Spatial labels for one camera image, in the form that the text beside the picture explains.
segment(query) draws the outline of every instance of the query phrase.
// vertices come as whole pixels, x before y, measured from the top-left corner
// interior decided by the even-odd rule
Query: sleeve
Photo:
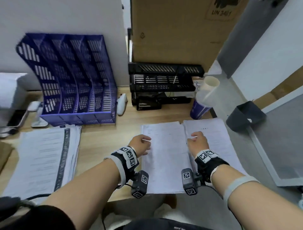
[[[15,222],[1,230],[75,230],[70,218],[59,208],[41,205],[32,208]]]

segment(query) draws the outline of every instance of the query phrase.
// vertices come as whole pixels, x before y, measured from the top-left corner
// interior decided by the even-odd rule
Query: open document
[[[66,125],[21,133],[19,161],[3,196],[50,194],[75,174],[81,127]]]
[[[142,156],[142,170],[149,174],[148,194],[183,193],[181,171],[197,164],[188,151],[187,138],[202,131],[209,147],[232,167],[247,174],[231,143],[224,122],[219,118],[142,125],[141,133],[151,137],[151,150]]]

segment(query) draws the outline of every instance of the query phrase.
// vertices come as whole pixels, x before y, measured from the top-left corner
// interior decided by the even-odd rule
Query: forearm
[[[212,183],[223,196],[227,187],[243,176],[228,165],[220,165]],[[228,206],[246,230],[302,228],[303,211],[258,182],[247,182],[236,188]]]
[[[119,182],[117,166],[105,159],[51,194],[44,204],[64,211],[77,230],[88,229]]]

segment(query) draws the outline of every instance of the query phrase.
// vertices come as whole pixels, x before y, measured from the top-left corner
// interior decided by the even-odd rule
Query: wooden desk
[[[97,165],[103,158],[112,151],[127,145],[129,141],[140,134],[142,124],[155,124],[191,120],[189,116],[192,103],[163,105],[161,110],[137,111],[131,103],[131,93],[129,87],[118,87],[118,94],[126,93],[128,103],[123,116],[117,117],[116,125],[85,125],[82,127],[81,140],[79,144],[79,155],[76,168],[76,176]],[[34,100],[41,96],[41,92],[33,92]],[[29,132],[31,122],[35,113],[30,113],[21,132]],[[203,115],[203,119],[212,118],[210,112]],[[18,145],[19,135],[8,137],[3,141]],[[18,162],[18,153],[14,150],[8,159],[3,171],[0,174],[0,192],[2,193],[9,179],[11,178]],[[131,198],[130,187],[124,186],[117,189],[109,201],[117,201]]]

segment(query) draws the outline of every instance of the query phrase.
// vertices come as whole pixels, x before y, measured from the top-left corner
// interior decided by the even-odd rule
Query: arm
[[[148,136],[138,135],[129,143],[138,158],[150,148],[150,142],[143,139],[151,140]],[[88,229],[119,182],[120,174],[116,164],[111,159],[105,159],[52,193],[44,205],[64,211],[77,230]]]
[[[188,139],[188,147],[194,157],[201,150],[209,149],[202,132],[192,136],[197,137]],[[211,181],[223,196],[227,187],[243,176],[233,167],[222,164]],[[303,211],[258,182],[247,182],[236,188],[228,199],[228,207],[246,230],[302,229]]]

